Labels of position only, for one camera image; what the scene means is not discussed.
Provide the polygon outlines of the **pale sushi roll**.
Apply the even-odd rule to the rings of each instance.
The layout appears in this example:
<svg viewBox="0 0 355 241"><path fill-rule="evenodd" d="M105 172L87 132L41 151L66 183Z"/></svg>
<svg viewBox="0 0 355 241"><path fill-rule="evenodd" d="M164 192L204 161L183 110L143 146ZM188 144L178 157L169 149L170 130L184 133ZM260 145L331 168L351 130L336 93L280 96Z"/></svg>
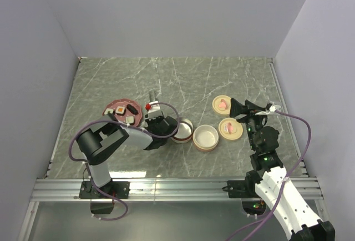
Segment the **pale sushi roll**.
<svg viewBox="0 0 355 241"><path fill-rule="evenodd" d="M126 116L124 122L125 124L134 125L135 118L134 116Z"/></svg>

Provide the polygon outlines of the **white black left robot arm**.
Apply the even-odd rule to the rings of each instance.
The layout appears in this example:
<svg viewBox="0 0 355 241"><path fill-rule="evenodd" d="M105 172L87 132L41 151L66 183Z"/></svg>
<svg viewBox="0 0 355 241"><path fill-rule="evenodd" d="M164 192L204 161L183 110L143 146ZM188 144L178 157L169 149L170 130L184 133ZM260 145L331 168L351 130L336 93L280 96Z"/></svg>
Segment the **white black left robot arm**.
<svg viewBox="0 0 355 241"><path fill-rule="evenodd" d="M100 198L107 197L112 190L112 178L107 160L122 146L133 146L141 150L153 150L164 146L177 132L178 121L171 116L149 119L146 127L128 126L113 115L104 115L91 123L75 138L84 154L93 180L92 191Z"/></svg>

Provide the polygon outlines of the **pink dotted plate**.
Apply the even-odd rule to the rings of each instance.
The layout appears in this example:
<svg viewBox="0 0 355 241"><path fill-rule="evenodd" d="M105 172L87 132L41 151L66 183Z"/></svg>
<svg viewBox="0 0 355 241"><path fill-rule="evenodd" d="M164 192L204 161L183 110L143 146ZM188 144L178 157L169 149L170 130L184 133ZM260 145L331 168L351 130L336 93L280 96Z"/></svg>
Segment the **pink dotted plate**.
<svg viewBox="0 0 355 241"><path fill-rule="evenodd" d="M125 120L126 116L134 116L135 123L134 123L133 126L137 127L140 124L141 120L142 120L143 114L142 114L141 106L136 101L128 99L128 98L117 99L117 100L114 100L111 103L109 103L106 106L106 108L113 108L114 110L116 110L117 106L125 106L126 107L127 104L133 105L138 110L139 114L138 115L133 115L126 108L125 114L123 116L120 116L120 115L116 114L116 112L113 115L118 121L120 121L122 123L125 123L124 120Z"/></svg>

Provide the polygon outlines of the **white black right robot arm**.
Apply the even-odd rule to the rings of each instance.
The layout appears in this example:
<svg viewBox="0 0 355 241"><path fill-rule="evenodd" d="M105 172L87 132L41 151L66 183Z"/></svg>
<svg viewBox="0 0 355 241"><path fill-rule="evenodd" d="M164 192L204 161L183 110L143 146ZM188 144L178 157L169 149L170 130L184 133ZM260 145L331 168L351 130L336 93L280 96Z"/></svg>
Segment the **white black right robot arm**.
<svg viewBox="0 0 355 241"><path fill-rule="evenodd" d="M230 100L231 118L246 126L251 150L252 171L244 180L229 180L223 187L229 198L258 197L268 206L269 213L254 222L255 229L245 237L251 238L272 216L281 225L288 240L334 240L331 222L323 221L306 203L292 183L291 170L286 170L276 149L279 131L267 126L269 114L282 115L281 106L273 103L260 107L248 100L243 104Z"/></svg>

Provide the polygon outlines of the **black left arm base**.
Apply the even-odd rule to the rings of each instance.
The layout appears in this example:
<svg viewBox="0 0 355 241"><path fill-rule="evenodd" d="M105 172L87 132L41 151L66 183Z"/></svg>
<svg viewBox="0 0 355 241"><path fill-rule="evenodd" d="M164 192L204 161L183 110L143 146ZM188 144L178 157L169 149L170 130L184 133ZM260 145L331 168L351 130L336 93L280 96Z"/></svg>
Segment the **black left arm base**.
<svg viewBox="0 0 355 241"><path fill-rule="evenodd" d="M90 211L95 216L110 215L114 210L115 204L120 203L124 206L124 212L118 218L124 217L128 213L128 205L123 199L128 199L130 183L127 181L114 182L98 187L91 180L84 180L81 183L79 199L90 200Z"/></svg>

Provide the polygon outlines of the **metal serving tongs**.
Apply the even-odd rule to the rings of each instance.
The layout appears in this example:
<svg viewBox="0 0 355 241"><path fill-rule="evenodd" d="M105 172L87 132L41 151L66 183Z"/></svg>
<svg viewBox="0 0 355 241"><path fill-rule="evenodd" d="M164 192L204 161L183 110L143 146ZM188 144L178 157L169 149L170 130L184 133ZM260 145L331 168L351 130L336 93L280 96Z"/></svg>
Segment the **metal serving tongs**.
<svg viewBox="0 0 355 241"><path fill-rule="evenodd" d="M154 90L149 91L149 102L156 102L157 97L156 97L156 92Z"/></svg>

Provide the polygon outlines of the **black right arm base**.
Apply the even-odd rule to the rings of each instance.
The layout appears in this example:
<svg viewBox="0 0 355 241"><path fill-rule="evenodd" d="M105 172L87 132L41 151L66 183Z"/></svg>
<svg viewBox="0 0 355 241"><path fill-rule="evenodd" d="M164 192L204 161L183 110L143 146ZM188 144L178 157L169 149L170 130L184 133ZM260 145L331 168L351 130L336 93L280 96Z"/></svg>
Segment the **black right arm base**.
<svg viewBox="0 0 355 241"><path fill-rule="evenodd" d="M266 204L256 194L255 188L261 182L260 175L252 170L246 173L244 180L228 180L222 190L230 199L241 199L241 205L249 215L262 216L266 211Z"/></svg>

